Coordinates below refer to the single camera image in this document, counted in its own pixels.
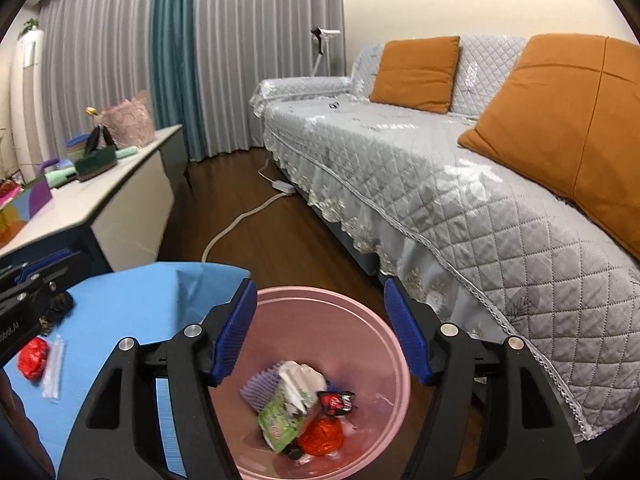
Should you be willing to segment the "purple foam fruit net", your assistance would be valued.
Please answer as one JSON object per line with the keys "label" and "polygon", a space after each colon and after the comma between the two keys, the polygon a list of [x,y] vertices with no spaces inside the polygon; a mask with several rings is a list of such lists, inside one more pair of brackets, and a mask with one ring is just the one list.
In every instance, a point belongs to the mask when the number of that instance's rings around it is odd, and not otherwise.
{"label": "purple foam fruit net", "polygon": [[271,401],[280,384],[280,366],[282,362],[271,365],[252,376],[240,389],[241,398],[250,408],[259,414]]}

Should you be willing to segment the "white tissue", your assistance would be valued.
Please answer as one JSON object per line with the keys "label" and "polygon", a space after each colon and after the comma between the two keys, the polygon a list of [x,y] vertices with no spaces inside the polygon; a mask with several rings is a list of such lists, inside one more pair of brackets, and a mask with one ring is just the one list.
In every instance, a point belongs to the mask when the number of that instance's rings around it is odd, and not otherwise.
{"label": "white tissue", "polygon": [[326,378],[307,364],[285,361],[279,374],[284,406],[292,416],[307,415],[317,403],[317,393],[326,390]]}

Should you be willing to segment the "green snack packet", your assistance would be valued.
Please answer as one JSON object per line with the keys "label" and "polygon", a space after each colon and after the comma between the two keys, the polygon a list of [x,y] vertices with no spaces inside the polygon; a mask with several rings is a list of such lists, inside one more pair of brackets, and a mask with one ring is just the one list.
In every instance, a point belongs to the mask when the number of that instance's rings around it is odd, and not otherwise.
{"label": "green snack packet", "polygon": [[281,389],[274,394],[257,417],[262,436],[273,452],[283,452],[298,437],[306,415]]}

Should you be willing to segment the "red plastic bag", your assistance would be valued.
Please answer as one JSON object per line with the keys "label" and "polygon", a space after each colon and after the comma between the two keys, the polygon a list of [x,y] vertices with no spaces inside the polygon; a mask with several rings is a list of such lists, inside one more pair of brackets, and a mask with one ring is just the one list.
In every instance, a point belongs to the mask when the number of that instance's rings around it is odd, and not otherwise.
{"label": "red plastic bag", "polygon": [[343,427],[338,418],[321,417],[311,422],[296,439],[300,449],[311,456],[326,456],[344,444]]}

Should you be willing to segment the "red black snack wrapper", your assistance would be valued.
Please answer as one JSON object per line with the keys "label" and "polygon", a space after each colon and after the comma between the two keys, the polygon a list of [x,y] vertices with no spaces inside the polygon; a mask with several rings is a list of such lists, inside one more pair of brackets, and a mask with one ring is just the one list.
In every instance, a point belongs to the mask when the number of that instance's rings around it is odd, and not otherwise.
{"label": "red black snack wrapper", "polygon": [[356,394],[351,391],[319,391],[318,402],[323,414],[329,417],[346,416],[352,412]]}

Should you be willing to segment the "colourful gift box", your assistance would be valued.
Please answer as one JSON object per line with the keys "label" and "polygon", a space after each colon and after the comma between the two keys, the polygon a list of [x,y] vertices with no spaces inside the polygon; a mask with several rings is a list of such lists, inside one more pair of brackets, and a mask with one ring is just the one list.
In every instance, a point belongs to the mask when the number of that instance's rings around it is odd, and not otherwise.
{"label": "colourful gift box", "polygon": [[0,244],[9,244],[17,233],[52,200],[45,177],[33,180],[1,206]]}

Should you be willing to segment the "small red crumpled bag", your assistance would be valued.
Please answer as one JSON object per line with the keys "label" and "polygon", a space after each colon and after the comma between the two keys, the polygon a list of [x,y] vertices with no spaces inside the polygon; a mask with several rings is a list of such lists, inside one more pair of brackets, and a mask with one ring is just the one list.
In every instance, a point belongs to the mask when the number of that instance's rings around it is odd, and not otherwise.
{"label": "small red crumpled bag", "polygon": [[41,337],[35,337],[21,350],[17,369],[29,382],[38,382],[47,365],[49,345]]}

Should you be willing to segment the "clear plastic wrapper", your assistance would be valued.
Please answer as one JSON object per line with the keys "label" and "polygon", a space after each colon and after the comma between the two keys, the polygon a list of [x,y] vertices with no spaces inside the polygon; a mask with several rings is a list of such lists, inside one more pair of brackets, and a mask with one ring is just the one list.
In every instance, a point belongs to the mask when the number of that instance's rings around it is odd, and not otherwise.
{"label": "clear plastic wrapper", "polygon": [[53,338],[46,367],[41,379],[41,392],[43,399],[52,401],[60,400],[61,377],[64,363],[66,342],[60,334]]}

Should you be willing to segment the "blue table cloth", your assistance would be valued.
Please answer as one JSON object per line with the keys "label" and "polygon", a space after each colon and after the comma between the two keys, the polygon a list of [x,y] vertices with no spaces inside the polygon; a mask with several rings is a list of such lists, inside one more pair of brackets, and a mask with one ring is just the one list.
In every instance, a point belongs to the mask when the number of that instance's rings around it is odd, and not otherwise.
{"label": "blue table cloth", "polygon": [[81,405],[122,338],[134,337],[140,344],[167,340],[229,302],[249,276],[245,269],[218,263],[157,262],[72,287],[75,307],[48,338],[64,341],[58,398],[44,398],[42,388],[18,370],[17,360],[4,367],[53,467],[60,466]]}

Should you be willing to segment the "mint green roll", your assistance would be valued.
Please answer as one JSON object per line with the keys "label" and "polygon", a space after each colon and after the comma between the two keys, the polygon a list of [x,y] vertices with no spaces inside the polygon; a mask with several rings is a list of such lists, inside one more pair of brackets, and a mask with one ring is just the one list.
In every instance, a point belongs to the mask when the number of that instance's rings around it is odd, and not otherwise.
{"label": "mint green roll", "polygon": [[66,165],[62,169],[44,171],[46,168],[58,164],[57,159],[48,160],[42,165],[41,172],[44,174],[49,188],[62,188],[63,185],[73,180],[85,182],[100,174],[104,174],[107,170],[115,167],[120,160],[137,155],[138,151],[139,149],[136,146],[121,148],[120,150],[116,150],[114,146],[108,146],[107,148],[95,150],[89,155],[78,159],[77,162]]}

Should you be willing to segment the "white coffee table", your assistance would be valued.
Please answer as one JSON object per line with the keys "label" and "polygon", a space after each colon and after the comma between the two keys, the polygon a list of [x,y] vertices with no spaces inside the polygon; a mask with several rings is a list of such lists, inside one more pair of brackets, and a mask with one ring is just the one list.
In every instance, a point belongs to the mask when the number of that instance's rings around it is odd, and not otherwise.
{"label": "white coffee table", "polygon": [[88,254],[93,274],[154,262],[187,164],[183,128],[157,130],[152,143],[104,174],[54,190],[52,200],[1,248],[2,266],[64,248]]}

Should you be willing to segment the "grey quilted sofa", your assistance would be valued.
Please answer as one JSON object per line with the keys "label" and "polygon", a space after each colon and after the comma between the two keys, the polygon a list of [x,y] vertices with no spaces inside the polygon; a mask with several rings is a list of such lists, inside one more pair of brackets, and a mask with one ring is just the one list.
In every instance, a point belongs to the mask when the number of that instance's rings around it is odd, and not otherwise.
{"label": "grey quilted sofa", "polygon": [[369,96],[383,48],[347,77],[260,82],[266,148],[310,206],[378,257],[439,318],[492,341],[519,336],[577,440],[639,404],[639,263],[574,206],[459,144],[525,42],[465,36],[450,110]]}

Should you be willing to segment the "dark green round container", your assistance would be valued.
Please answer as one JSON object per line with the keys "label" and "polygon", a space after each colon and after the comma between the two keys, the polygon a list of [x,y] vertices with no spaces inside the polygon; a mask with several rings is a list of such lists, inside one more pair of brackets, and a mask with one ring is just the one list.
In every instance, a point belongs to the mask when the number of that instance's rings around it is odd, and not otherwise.
{"label": "dark green round container", "polygon": [[103,174],[117,164],[117,146],[104,125],[98,125],[90,133],[85,156],[76,160],[77,180],[85,182]]}

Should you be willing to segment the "stacked plastic bowls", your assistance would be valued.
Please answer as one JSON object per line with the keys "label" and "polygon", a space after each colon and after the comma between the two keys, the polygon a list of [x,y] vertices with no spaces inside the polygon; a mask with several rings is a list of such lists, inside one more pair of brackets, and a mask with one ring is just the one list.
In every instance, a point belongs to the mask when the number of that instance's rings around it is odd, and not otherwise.
{"label": "stacked plastic bowls", "polygon": [[76,160],[83,158],[89,138],[89,133],[83,133],[67,140],[65,142],[66,158],[71,162],[76,162]]}

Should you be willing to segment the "pink quilted basket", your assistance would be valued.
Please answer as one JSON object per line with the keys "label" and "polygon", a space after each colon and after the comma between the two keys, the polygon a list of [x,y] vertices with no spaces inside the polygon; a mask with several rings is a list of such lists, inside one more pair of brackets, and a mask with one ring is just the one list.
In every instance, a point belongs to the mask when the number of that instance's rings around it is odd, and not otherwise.
{"label": "pink quilted basket", "polygon": [[155,139],[151,93],[142,90],[131,99],[101,110],[94,120],[104,126],[119,148],[143,148]]}

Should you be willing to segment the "white standing air conditioner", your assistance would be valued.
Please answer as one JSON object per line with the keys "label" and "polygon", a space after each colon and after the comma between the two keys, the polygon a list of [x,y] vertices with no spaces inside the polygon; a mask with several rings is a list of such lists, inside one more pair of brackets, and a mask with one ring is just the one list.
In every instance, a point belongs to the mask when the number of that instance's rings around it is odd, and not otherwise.
{"label": "white standing air conditioner", "polygon": [[17,41],[11,70],[10,107],[18,169],[30,182],[51,155],[42,99],[44,32],[33,29]]}

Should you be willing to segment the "teal curtain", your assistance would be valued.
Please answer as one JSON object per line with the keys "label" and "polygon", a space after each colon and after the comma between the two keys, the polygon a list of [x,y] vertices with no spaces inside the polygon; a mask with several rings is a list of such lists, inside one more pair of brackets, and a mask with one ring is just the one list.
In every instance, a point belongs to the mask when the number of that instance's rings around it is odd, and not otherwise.
{"label": "teal curtain", "polygon": [[150,76],[155,123],[183,125],[186,151],[208,155],[196,64],[194,0],[152,0]]}

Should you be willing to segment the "near orange cushion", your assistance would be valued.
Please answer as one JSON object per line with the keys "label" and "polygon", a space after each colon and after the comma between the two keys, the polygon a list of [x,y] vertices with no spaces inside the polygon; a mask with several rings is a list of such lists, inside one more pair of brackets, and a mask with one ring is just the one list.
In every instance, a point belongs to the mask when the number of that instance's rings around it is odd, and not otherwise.
{"label": "near orange cushion", "polygon": [[574,203],[639,253],[639,48],[613,37],[527,41],[464,148]]}

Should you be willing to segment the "orange cushion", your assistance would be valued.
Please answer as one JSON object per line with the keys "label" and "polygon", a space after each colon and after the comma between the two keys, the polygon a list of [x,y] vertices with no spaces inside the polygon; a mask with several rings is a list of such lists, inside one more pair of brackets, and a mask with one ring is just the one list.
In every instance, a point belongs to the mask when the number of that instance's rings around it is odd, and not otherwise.
{"label": "orange cushion", "polygon": [[459,36],[389,41],[369,101],[448,113],[459,55]]}
{"label": "orange cushion", "polygon": [[574,203],[639,253],[639,48],[613,37],[527,41],[464,148]]}

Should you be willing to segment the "far orange cushion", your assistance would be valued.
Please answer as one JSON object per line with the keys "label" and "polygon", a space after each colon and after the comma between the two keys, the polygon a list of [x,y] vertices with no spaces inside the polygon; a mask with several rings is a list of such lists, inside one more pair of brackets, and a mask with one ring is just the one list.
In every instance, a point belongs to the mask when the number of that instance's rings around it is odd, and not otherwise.
{"label": "far orange cushion", "polygon": [[459,55],[459,36],[389,41],[369,101],[448,113]]}

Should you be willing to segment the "grey curtain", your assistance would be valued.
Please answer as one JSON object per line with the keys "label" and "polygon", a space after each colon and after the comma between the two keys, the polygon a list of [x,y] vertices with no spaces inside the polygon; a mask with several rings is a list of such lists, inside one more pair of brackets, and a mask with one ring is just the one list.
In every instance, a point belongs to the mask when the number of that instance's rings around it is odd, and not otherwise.
{"label": "grey curtain", "polygon": [[[42,0],[52,151],[89,131],[86,107],[151,93],[151,8],[152,0]],[[343,0],[194,0],[194,21],[209,158],[262,144],[250,97],[265,79],[311,74],[317,45],[310,31],[342,28]]]}

